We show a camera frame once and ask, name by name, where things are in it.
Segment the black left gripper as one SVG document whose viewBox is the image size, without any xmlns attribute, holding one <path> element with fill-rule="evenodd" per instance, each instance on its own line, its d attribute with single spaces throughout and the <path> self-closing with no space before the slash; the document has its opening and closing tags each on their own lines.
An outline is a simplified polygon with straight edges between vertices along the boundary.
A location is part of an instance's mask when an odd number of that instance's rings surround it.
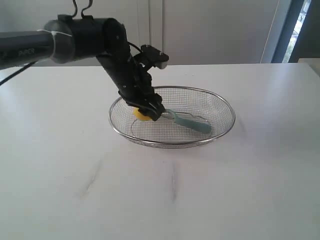
<svg viewBox="0 0 320 240">
<path fill-rule="evenodd" d="M 152 78 L 148 73 L 150 65 L 142 63 L 142 54 L 132 56 L 130 53 L 118 53 L 117 63 L 124 73 L 119 84 L 119 94 L 127 105 L 138 108 L 139 111 L 153 121 L 157 121 L 165 107 L 162 97 L 155 93 Z"/>
</svg>

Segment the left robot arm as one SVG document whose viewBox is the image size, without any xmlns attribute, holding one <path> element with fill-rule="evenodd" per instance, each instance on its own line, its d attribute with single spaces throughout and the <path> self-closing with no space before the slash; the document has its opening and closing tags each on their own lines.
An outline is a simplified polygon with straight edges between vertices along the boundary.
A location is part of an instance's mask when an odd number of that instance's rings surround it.
<svg viewBox="0 0 320 240">
<path fill-rule="evenodd" d="M 0 67 L 33 65 L 50 59 L 66 64 L 96 58 L 110 76 L 121 98 L 153 121 L 165 112 L 162 97 L 152 85 L 150 68 L 164 69 L 169 56 L 144 44 L 132 55 L 125 26 L 114 18 L 59 15 L 36 31 L 0 35 Z"/>
</svg>

